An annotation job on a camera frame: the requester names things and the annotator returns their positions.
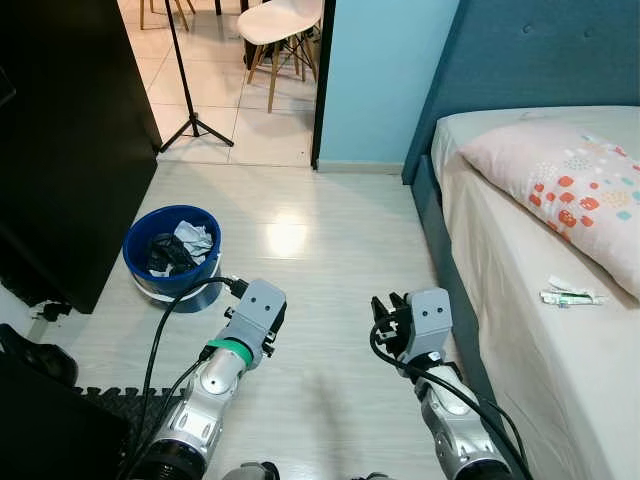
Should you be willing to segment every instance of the power cord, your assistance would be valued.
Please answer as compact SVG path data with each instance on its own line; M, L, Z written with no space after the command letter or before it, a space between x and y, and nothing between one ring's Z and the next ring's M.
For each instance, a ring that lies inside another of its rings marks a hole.
M160 344L160 337L162 336L162 331L164 329L164 325L165 325L165 323L167 323L169 315L171 315L171 312L173 312L173 310L175 309L176 305L178 305L178 303L185 296L189 295L191 292L195 291L196 289L200 288L201 286L208 285L210 283L224 283L225 285L227 285L230 288L231 293L237 298L242 297L242 295L244 294L244 292L246 291L246 289L247 289L247 287L249 285L247 282L245 282L242 279L233 279L233 278L227 278L227 277L205 278L204 280L198 280L197 282L194 282L191 286L189 286L188 288L184 289L167 306L167 308L165 309L164 313L162 314L162 318L160 318L160 322L158 323L158 327L156 328L155 337L153 339L153 344L151 346L151 352L149 353L149 361L147 363L147 370L145 372L145 377L144 377L144 386L142 388L142 395L144 396L144 400L142 401L142 411L140 412L140 420L138 421L138 426L136 428L135 437L134 437L134 440L133 440L133 442L131 444L131 450L129 451L129 457L131 459L135 459L135 457L137 457L139 455L140 451L141 451L141 449L139 448L139 442L140 442L140 437L142 435L142 430L143 430L143 427L144 427L144 421L145 421L146 414L147 414L147 406L149 404L149 397L150 397L149 386L151 384L151 374L153 373L153 366L154 366L155 361L156 361L156 355L158 353L158 346ZM123 472L129 470L132 467L132 465L133 465L133 463L131 461L126 462L125 467L123 468Z
M153 425L151 426L149 433L144 439L144 442L142 442L140 447L135 451L135 454L130 459L128 459L125 467L122 470L123 473L121 474L120 478L122 479L128 478L128 476L131 474L131 472L133 471L137 463L140 461L140 457L142 456L142 454L147 450L147 448L151 444L153 437L155 436L158 429L160 428L160 425L162 425L162 421L164 420L164 417L167 413L167 409L171 402L171 397L173 397L173 394L176 392L180 384L184 382L193 372L195 372L196 369L207 359L208 357L206 357L203 360L202 354L200 354L200 357L198 358L198 360L196 360L182 375L180 375L178 380L175 381L175 383L167 393L164 399L164 402L162 404L162 407L160 408L160 412L158 413L158 416L156 417Z
M420 368L416 368L412 365L409 365L407 363L401 362L399 360L396 360L395 358L390 357L389 355L386 355L380 348L378 348L377 344L376 344L376 332L380 329L380 327L382 327L383 325L389 323L389 320L386 318L383 318L379 321L377 321L375 323L375 325L373 326L373 328L371 329L371 332L369 333L369 345L371 346L371 350L373 350L373 353L376 354L377 357L379 357L381 360L385 361L386 363L393 365L396 368L399 368L407 373L410 373L412 375L416 375L419 377L424 378L425 380L429 380L430 382L436 383L438 385L440 385L442 388L448 390L449 392L453 393L456 397L458 397L460 400L462 400L469 408L471 408L471 410L473 410L474 412L476 412L480 418L482 418L482 420L489 425L489 427L491 427L491 429L496 433L496 435L498 435L498 437L500 438L500 440L502 440L502 442L505 444L505 446L507 447L507 450L509 450L509 453L513 456L513 458L515 459L516 463L518 464L518 468L520 468L520 471L522 472L522 474L524 475L526 480L533 480L533 476L531 475L531 472L529 471L529 467L527 465L527 462L525 460L526 457L524 457L523 455L521 455L518 450L515 448L515 446L513 445L513 442L511 442L511 439L507 436L506 432L504 431L503 428L501 428L500 426L498 426L492 419L491 417L489 417L484 410L473 400L471 400L469 397L467 397L463 392L461 392L460 390L458 390L456 387L454 387L453 385L451 385L449 382L447 382L446 380L441 379L440 377L433 375L429 372L426 372ZM517 433L517 429L515 428L515 424L513 423L513 421L509 418L509 416L506 414L506 412L504 412L504 410L502 410L500 407L498 407L497 405L492 405L492 407L497 407L498 411L505 415L505 418L507 418L509 425L511 426L511 428L513 428L514 434L516 435L516 438L519 439L518 444L519 446L522 445L522 441L520 439L520 435Z
M513 436L516 437L516 443L518 444L518 451L520 452L520 456L522 457L522 461L527 466L527 468L529 468L529 460L527 459L527 453L525 452L525 449L524 449L524 443L522 442L522 437L520 437L520 432L518 432L518 429L516 428L516 424L511 419L509 414L507 412L505 412L497 403L492 402L488 398L485 398L485 397L483 397L482 395L479 395L476 392L473 392L473 393L476 395L476 397L478 397L479 400L482 400L487 405L489 405L491 408L496 410L500 415L502 415L502 418L504 418L507 421L507 423L509 424L509 427L511 427L511 431L513 432Z

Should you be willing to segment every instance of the white cloth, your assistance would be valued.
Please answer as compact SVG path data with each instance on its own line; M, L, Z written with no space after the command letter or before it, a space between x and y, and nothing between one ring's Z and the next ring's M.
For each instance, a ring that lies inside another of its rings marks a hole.
M173 270L173 265L171 263L167 264L167 268L164 272L159 272L158 270L149 270L149 273L154 277L168 277L171 275L171 270Z
M182 220L173 234L182 241L184 247L198 265L204 262L206 254L213 247L211 234L207 233L204 226L194 227L189 222Z
M535 478L640 478L640 304L455 152L524 114L586 126L638 158L639 112L518 109L438 122L432 159L453 257L478 317L483 363ZM550 274L610 300L597 308L546 305L538 292Z

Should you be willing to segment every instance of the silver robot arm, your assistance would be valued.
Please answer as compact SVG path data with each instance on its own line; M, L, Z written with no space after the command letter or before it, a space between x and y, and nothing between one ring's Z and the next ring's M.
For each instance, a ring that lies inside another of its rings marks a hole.
M247 286L235 310L227 309L227 326L208 343L213 355L193 373L184 400L164 419L133 479L202 478L240 379L273 353L285 308L284 293L270 283Z
M444 341L452 325L447 291L436 288L404 298L392 293L390 298L394 307L391 312L377 297L371 301L374 320L380 325L376 343L385 345L398 361L445 380L477 403L476 396L462 383L455 364L444 363ZM403 370L399 373L407 376ZM434 382L422 377L411 380L447 479L513 478L476 412Z

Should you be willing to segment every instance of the pink pillow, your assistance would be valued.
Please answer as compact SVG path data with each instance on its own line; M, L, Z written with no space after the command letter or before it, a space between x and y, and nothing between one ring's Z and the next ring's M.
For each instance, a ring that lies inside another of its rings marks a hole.
M529 120L491 130L460 153L640 299L640 163L622 147Z

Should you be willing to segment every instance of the blue wall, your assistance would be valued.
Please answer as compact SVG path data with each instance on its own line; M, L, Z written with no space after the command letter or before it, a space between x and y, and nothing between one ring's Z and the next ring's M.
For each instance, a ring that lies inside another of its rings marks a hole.
M405 160L458 0L337 0L319 164Z

